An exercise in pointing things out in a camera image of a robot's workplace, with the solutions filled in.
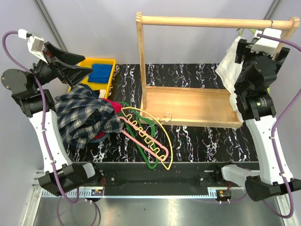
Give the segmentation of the white garment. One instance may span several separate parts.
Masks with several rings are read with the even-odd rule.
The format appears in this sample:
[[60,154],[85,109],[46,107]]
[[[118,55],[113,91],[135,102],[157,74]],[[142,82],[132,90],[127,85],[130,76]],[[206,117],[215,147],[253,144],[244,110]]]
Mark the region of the white garment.
[[240,64],[235,63],[237,46],[240,39],[244,39],[244,38],[238,36],[233,41],[231,46],[227,49],[225,57],[219,63],[215,71],[221,78],[225,89],[230,93],[230,104],[232,110],[237,114],[239,121],[243,122],[242,114],[239,112],[237,107],[237,100],[236,100],[237,95],[234,92],[235,91],[234,85],[242,70],[242,63]]

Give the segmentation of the plaid skirt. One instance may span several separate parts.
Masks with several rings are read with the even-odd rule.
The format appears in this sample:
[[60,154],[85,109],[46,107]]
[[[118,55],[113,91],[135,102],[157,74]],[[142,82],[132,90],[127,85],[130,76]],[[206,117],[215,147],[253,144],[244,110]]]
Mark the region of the plaid skirt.
[[124,123],[112,104],[99,98],[86,84],[55,97],[57,124],[63,145],[83,149],[101,132],[120,133]]

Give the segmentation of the pink hanger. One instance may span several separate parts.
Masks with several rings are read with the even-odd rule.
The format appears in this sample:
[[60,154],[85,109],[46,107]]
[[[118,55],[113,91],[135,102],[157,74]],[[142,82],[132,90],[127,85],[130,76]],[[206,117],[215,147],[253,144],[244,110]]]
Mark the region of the pink hanger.
[[151,137],[145,130],[143,130],[142,127],[138,127],[137,126],[137,123],[138,123],[137,121],[130,122],[128,119],[126,119],[123,116],[120,116],[119,118],[121,120],[123,120],[126,124],[128,124],[130,127],[132,127],[136,132],[138,132],[139,136],[143,139],[143,141],[147,144],[147,146],[143,145],[136,138],[133,138],[127,132],[122,130],[122,133],[126,137],[128,137],[129,139],[134,141],[136,144],[138,144],[145,151],[149,152],[151,155],[153,155],[160,162],[164,162],[168,158],[169,150],[164,145],[162,145],[160,142],[158,142],[156,139]]

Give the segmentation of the cream wooden hanger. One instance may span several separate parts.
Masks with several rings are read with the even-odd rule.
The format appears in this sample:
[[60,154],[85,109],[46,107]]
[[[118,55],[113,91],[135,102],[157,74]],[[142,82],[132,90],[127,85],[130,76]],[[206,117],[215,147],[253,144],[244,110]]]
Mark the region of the cream wooden hanger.
[[[145,110],[139,109],[139,108],[135,108],[135,107],[131,107],[131,106],[126,106],[121,108],[121,112],[120,112],[120,116],[125,117],[126,119],[128,119],[130,122],[134,122],[137,121],[137,126],[138,127],[142,127],[143,130],[145,130],[151,137],[154,137],[155,134],[155,128],[154,126],[157,124],[164,132],[164,134],[167,137],[168,140],[168,145],[169,147],[167,147],[167,149],[169,150],[169,156],[168,158],[164,161],[164,162],[160,162],[158,159],[156,159],[154,156],[154,158],[160,162],[162,164],[162,166],[166,169],[166,170],[170,170],[171,166],[173,164],[173,160],[174,160],[174,154],[173,154],[173,147],[171,144],[171,139],[169,137],[169,135],[167,134],[167,131],[165,130],[165,128],[163,127],[163,123],[155,118],[154,116],[152,116],[150,113],[146,112]],[[126,127],[128,129],[128,131],[126,131],[129,135],[131,135],[133,138],[136,138],[138,141],[140,141],[143,145],[147,146],[147,144],[143,141],[143,139],[139,136],[138,132],[136,132],[132,127],[130,127],[128,124],[126,124]],[[136,144],[141,150],[142,153],[147,152],[145,151],[143,148],[141,148],[138,144]]]

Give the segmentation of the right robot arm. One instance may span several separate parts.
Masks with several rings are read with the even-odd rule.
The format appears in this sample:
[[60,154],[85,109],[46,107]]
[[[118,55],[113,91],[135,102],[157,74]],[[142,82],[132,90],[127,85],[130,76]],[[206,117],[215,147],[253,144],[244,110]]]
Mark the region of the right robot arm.
[[260,172],[258,174],[236,165],[226,165],[214,174],[214,182],[225,186],[233,182],[243,187],[249,197],[257,202],[284,195],[289,191],[299,191],[301,181],[290,172],[282,149],[275,153],[273,142],[279,144],[275,125],[276,110],[267,88],[277,79],[277,73],[290,52],[283,47],[276,60],[273,54],[263,47],[255,51],[259,40],[251,43],[240,38],[236,47],[235,63],[242,64],[242,70],[235,82],[238,111],[248,127],[255,145]]

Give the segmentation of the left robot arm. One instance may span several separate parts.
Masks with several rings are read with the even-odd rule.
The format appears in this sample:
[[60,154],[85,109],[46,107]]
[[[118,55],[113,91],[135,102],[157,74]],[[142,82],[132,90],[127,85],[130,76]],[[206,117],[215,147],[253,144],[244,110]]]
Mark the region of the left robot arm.
[[68,157],[57,123],[54,100],[42,85],[58,78],[74,87],[86,78],[91,68],[79,67],[82,55],[58,49],[42,40],[27,43],[30,53],[39,62],[31,69],[8,69],[1,77],[3,86],[12,92],[12,98],[29,118],[37,134],[44,161],[44,175],[39,185],[55,196],[63,195],[84,185],[97,186],[102,178],[93,163],[72,163]]

